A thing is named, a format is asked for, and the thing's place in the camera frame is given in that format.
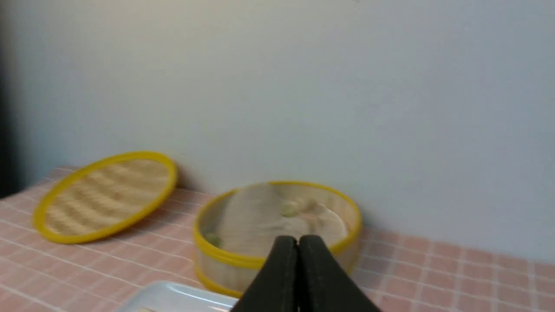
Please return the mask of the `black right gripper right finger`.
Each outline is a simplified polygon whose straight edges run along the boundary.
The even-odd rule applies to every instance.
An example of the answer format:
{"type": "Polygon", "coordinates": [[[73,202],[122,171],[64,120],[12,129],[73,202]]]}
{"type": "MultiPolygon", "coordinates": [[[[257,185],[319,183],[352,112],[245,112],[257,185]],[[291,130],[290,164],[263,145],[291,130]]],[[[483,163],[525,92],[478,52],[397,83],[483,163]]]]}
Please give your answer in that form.
{"type": "Polygon", "coordinates": [[[321,237],[301,237],[298,255],[300,312],[380,311],[335,261],[321,237]]]}

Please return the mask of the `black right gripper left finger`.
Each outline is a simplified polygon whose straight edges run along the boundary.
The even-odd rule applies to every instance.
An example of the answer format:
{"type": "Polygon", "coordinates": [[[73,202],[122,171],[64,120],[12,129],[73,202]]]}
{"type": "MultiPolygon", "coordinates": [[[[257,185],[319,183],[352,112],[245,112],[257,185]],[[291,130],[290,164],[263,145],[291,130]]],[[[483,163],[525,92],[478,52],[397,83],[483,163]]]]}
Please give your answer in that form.
{"type": "Polygon", "coordinates": [[[297,312],[297,241],[278,236],[262,268],[232,312],[297,312]]]}

